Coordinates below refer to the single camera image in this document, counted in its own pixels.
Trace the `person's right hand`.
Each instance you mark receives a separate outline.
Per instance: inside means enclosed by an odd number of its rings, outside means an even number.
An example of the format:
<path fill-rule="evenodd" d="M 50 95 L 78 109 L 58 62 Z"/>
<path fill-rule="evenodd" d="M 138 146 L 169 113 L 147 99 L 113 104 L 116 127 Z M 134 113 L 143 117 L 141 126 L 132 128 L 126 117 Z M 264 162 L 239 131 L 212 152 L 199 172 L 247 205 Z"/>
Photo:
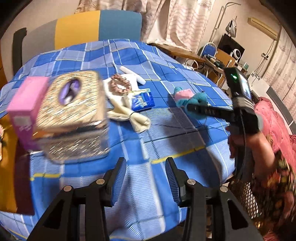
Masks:
<path fill-rule="evenodd" d="M 260 180 L 276 169 L 275 154 L 258 125 L 227 126 L 230 157 L 235 159 L 235 176 L 244 182 Z"/>

